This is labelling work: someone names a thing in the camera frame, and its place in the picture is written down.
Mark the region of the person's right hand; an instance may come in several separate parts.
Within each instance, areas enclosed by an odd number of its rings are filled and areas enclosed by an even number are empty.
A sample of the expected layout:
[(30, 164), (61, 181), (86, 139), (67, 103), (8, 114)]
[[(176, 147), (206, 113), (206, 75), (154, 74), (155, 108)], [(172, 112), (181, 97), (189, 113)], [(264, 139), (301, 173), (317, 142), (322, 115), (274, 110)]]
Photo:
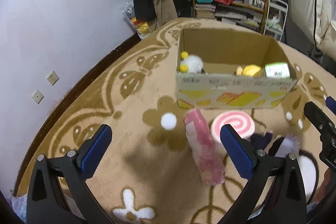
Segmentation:
[(330, 184), (332, 174), (333, 174), (333, 170), (331, 168), (328, 168), (324, 174), (323, 182), (316, 194), (315, 201), (317, 203), (321, 202), (323, 198), (327, 195), (327, 186)]

